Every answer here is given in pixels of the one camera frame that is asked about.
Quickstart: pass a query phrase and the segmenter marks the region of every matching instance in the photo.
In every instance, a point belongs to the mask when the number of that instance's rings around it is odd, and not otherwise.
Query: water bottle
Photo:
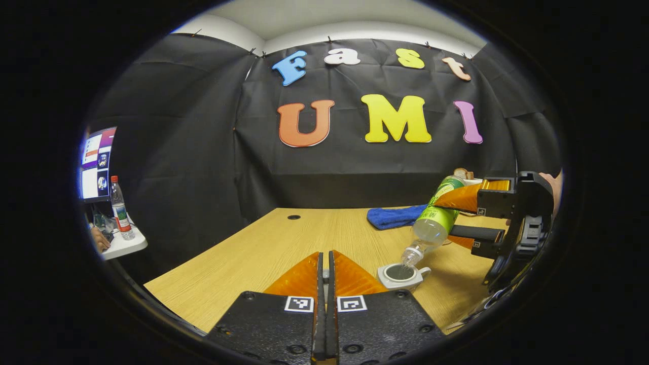
[[[454,209],[437,208],[433,204],[443,194],[466,185],[464,179],[454,175],[447,176],[442,180],[442,183],[437,187],[437,191],[435,191],[435,195],[428,202],[428,206],[412,226],[413,242],[409,247],[406,247],[403,255],[401,255],[403,265],[414,266],[424,258],[424,254],[433,251],[444,243],[448,233],[453,228],[453,224],[455,224],[455,220],[458,218],[459,212]]]
[[[117,221],[117,226],[122,237],[127,241],[132,240],[135,238],[135,232],[130,227],[124,197],[121,195],[121,189],[117,183],[117,175],[110,177],[110,203],[113,206],[113,214],[115,214],[115,220]]]

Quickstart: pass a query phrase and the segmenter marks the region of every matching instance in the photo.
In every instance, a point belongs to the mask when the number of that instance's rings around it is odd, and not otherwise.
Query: monitor screen
[[[88,135],[81,153],[81,196],[85,203],[108,201],[110,149],[117,127]]]

